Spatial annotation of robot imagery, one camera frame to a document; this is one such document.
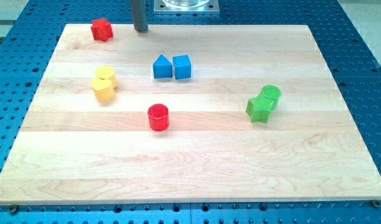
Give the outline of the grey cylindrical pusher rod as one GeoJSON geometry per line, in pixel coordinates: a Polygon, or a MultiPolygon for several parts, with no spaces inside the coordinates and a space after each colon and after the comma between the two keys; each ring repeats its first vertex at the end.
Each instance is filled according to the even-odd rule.
{"type": "Polygon", "coordinates": [[[145,0],[130,0],[130,4],[134,29],[137,32],[146,32],[148,30],[148,22],[145,0]]]}

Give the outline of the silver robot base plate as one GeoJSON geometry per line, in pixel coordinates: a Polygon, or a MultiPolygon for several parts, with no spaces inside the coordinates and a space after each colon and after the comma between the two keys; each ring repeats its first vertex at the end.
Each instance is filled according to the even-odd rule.
{"type": "Polygon", "coordinates": [[[154,0],[155,14],[218,14],[218,0],[154,0]]]}

